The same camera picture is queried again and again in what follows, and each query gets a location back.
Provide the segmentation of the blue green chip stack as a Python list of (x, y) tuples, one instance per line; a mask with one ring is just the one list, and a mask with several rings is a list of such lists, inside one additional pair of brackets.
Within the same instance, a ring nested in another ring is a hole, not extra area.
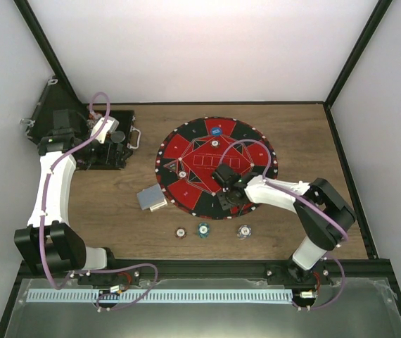
[(210, 226), (207, 223), (199, 223), (197, 229), (197, 235), (200, 238), (205, 239), (208, 237), (209, 234), (210, 234)]

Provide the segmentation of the blue small blind button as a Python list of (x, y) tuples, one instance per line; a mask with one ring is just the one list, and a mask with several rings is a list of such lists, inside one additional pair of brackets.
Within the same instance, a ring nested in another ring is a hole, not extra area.
[(222, 128), (220, 126), (214, 126), (210, 129), (210, 134), (214, 137), (222, 135)]

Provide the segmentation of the orange black chip stack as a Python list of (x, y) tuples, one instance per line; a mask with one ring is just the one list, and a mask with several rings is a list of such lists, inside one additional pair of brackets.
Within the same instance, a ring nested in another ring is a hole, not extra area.
[(175, 231), (175, 236), (178, 239), (183, 239), (186, 236), (186, 230), (183, 227), (179, 227)]

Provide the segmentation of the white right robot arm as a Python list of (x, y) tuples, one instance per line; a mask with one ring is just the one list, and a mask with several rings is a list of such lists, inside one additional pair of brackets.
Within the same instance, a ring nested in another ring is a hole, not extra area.
[(348, 240), (348, 230), (357, 219), (352, 207), (323, 178), (312, 183), (293, 183), (257, 173), (240, 176), (226, 164), (219, 165), (212, 178), (222, 188), (218, 198), (225, 210), (246, 204), (266, 204), (298, 216), (305, 238), (288, 265), (290, 279), (298, 284), (311, 278), (313, 267), (328, 252)]

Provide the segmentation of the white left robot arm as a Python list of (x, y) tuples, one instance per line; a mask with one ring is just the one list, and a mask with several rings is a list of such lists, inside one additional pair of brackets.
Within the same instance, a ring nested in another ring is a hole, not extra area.
[(88, 247), (71, 228), (68, 204), (77, 161), (93, 159), (117, 121), (100, 118), (89, 131), (77, 111), (56, 110), (51, 117), (51, 129), (38, 143), (41, 173), (35, 205), (26, 227), (15, 231), (14, 243), (35, 275), (94, 270), (103, 284), (112, 284), (118, 265), (108, 260), (107, 249)]

